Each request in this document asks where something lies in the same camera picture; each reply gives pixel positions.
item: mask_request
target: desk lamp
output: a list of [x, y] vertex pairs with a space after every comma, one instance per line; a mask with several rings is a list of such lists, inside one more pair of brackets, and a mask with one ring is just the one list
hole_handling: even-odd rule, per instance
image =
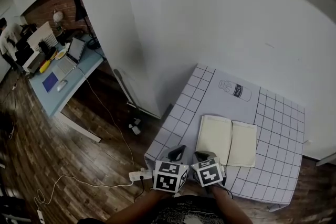
[[88, 22], [86, 21], [86, 17], [88, 16], [85, 8], [82, 6], [82, 4], [80, 3], [80, 0], [73, 0], [73, 2], [75, 3], [76, 6], [76, 16], [75, 16], [75, 21], [79, 21], [84, 19], [84, 22], [88, 28], [88, 33], [89, 36], [91, 37], [91, 39], [87, 42], [87, 46], [89, 49], [91, 50], [96, 50], [98, 48], [100, 48], [100, 44], [98, 42], [98, 39], [93, 35], [92, 31], [91, 31], [91, 27], [88, 25]]

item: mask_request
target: computer mouse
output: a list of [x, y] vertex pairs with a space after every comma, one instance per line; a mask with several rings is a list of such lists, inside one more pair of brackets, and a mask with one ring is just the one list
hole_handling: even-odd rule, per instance
[[60, 91], [64, 88], [64, 86], [65, 86], [67, 83], [68, 83], [67, 80], [62, 80], [62, 81], [59, 83], [59, 85], [57, 86], [57, 91], [60, 92]]

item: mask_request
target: notebook page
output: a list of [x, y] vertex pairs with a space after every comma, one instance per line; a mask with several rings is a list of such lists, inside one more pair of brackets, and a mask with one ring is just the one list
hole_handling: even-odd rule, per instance
[[226, 165], [232, 139], [232, 122], [229, 119], [205, 115], [199, 128], [197, 151], [214, 152], [220, 163]]
[[227, 165], [254, 167], [256, 162], [257, 126], [232, 122], [232, 145]]

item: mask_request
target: dark hardwood floor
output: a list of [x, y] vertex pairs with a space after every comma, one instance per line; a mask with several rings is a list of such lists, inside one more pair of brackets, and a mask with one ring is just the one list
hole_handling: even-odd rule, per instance
[[[17, 78], [17, 88], [4, 100]], [[48, 201], [54, 182], [60, 175], [75, 176], [94, 185], [113, 186], [128, 184], [128, 173], [145, 167], [143, 154], [161, 122], [143, 115], [142, 134], [133, 135], [127, 126], [134, 110], [125, 104], [127, 100], [118, 86], [99, 71], [94, 72], [89, 81], [122, 129], [133, 151], [135, 167], [110, 115], [86, 82], [63, 113], [100, 136], [100, 143], [79, 134], [57, 118], [49, 119], [28, 80], [14, 71], [0, 85], [0, 109], [13, 114], [16, 122], [13, 139], [9, 141], [2, 136], [0, 162], [6, 165], [6, 169], [1, 169], [1, 176], [8, 194], [26, 200], [34, 223], [39, 223], [34, 203], [37, 189], [42, 190]], [[104, 221], [132, 204], [141, 190], [140, 183], [127, 188], [108, 189], [93, 188], [62, 178], [55, 188], [52, 202], [40, 205], [40, 209], [46, 223], [76, 223], [87, 217]], [[201, 191], [198, 185], [188, 183], [182, 193], [197, 194]], [[314, 161], [303, 159], [293, 200], [288, 207], [277, 212], [267, 212], [266, 204], [234, 199], [254, 223], [328, 223], [336, 212], [336, 166], [315, 167]]]

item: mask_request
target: red brick wall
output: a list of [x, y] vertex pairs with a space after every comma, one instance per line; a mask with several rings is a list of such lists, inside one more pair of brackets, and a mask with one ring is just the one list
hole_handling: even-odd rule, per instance
[[[23, 15], [29, 24], [35, 23], [37, 24], [37, 27], [40, 27], [46, 21], [48, 21], [52, 30], [54, 31], [54, 34], [57, 36], [58, 31], [56, 29], [54, 19], [52, 18], [55, 5], [56, 10], [63, 12], [64, 18], [61, 21], [61, 24], [64, 28], [82, 28], [84, 31], [87, 30], [84, 20], [75, 22], [76, 7], [74, 0], [37, 0], [23, 13]], [[89, 26], [91, 26], [89, 17], [86, 19]]]

